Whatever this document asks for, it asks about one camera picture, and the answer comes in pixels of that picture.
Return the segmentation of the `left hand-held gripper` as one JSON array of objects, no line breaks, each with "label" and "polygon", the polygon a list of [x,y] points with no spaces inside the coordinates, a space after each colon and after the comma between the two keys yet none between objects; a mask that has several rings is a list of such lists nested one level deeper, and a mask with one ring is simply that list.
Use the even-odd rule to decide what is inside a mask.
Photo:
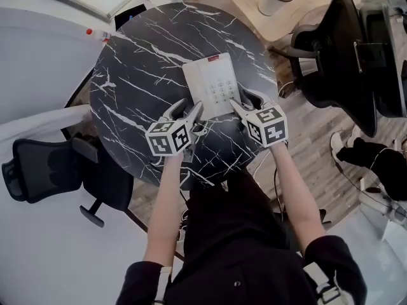
[{"label": "left hand-held gripper", "polygon": [[146,132],[146,140],[153,156],[183,154],[184,162],[193,161],[198,139],[206,135],[208,129],[207,122],[200,121],[204,111],[203,102],[198,101],[182,118],[187,105],[187,98],[182,98],[172,104],[157,122],[151,124]]}]

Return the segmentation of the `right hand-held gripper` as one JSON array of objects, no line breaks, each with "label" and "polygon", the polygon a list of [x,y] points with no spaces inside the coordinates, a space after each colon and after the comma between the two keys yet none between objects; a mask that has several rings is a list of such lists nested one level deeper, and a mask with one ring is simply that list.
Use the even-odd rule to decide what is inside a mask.
[{"label": "right hand-held gripper", "polygon": [[271,104],[261,91],[243,89],[242,93],[252,105],[251,110],[235,99],[230,105],[247,128],[248,136],[262,147],[270,147],[288,139],[287,117],[279,105]]}]

